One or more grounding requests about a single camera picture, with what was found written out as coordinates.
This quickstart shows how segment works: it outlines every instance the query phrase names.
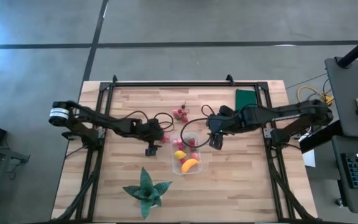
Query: succulent plant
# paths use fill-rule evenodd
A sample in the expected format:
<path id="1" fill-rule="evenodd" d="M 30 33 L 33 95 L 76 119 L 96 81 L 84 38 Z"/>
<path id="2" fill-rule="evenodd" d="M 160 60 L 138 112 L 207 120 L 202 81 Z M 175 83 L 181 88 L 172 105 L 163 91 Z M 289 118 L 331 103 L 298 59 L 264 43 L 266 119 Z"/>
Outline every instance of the succulent plant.
<path id="1" fill-rule="evenodd" d="M 153 181 L 149 173 L 142 167 L 140 173 L 140 186 L 127 186 L 123 189 L 132 197 L 140 200 L 140 209 L 144 219 L 150 213 L 150 208 L 153 205 L 162 206 L 161 195 L 163 195 L 169 188 L 172 182 L 162 182 L 153 185 Z"/>

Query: green towel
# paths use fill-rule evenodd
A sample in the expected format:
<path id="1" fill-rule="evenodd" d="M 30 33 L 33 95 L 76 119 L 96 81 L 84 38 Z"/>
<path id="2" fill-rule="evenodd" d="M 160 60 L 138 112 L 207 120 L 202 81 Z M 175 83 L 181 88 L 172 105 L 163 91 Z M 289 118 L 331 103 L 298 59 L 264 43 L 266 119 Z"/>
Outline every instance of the green towel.
<path id="1" fill-rule="evenodd" d="M 250 103 L 256 104 L 255 91 L 236 90 L 236 110 L 239 110 Z"/>

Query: plastic bin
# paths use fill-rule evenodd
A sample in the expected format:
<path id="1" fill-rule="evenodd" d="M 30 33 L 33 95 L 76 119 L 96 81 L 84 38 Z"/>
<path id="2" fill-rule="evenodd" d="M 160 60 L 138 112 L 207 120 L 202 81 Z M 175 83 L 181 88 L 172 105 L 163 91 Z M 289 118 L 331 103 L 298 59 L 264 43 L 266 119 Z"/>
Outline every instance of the plastic bin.
<path id="1" fill-rule="evenodd" d="M 198 146 L 199 142 L 198 142 L 198 135 L 196 133 L 183 133 L 183 139 L 186 141 L 186 139 L 194 139 L 196 141 L 195 145 Z M 174 144 L 173 141 L 174 140 L 178 140 L 180 139 L 180 135 L 179 134 L 172 134 L 170 136 L 170 143 L 171 143 L 171 155 L 172 155 L 172 172 L 174 174 L 178 174 L 178 175 L 183 175 L 183 174 L 196 174 L 198 172 L 201 172 L 201 170 L 203 169 L 203 163 L 201 161 L 201 153 L 200 153 L 200 149 L 195 148 L 194 151 L 192 152 L 191 149 L 186 146 L 183 145 L 183 152 L 186 153 L 186 157 L 185 159 L 191 159 L 191 155 L 193 153 L 197 153 L 198 157 L 198 164 L 193 165 L 192 167 L 190 167 L 189 171 L 186 173 L 182 173 L 181 172 L 181 162 L 180 160 L 178 160 L 177 158 L 175 158 L 175 156 L 173 155 L 177 150 L 179 150 L 179 145 Z"/>

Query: gray floor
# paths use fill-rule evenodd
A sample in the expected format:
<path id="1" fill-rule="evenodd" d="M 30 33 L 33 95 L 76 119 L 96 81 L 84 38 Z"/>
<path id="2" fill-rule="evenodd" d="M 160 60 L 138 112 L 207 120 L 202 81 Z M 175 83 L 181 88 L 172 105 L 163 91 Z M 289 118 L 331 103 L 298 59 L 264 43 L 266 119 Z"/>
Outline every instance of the gray floor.
<path id="1" fill-rule="evenodd" d="M 101 3 L 0 0 L 0 44 L 89 44 Z M 99 42 L 278 40 L 358 40 L 358 0 L 110 0 Z M 222 80 L 230 73 L 291 86 L 324 73 L 325 58 L 353 47 L 98 49 L 90 80 Z M 6 178 L 0 223 L 49 219 L 67 141 L 48 113 L 55 100 L 78 99 L 89 52 L 0 50 L 0 127 L 13 150 L 31 155 L 15 180 Z M 321 90 L 326 79 L 304 85 Z M 299 86 L 288 89 L 291 103 Z M 320 218 L 358 223 L 358 214 L 333 204 L 335 182 L 310 181 Z"/>

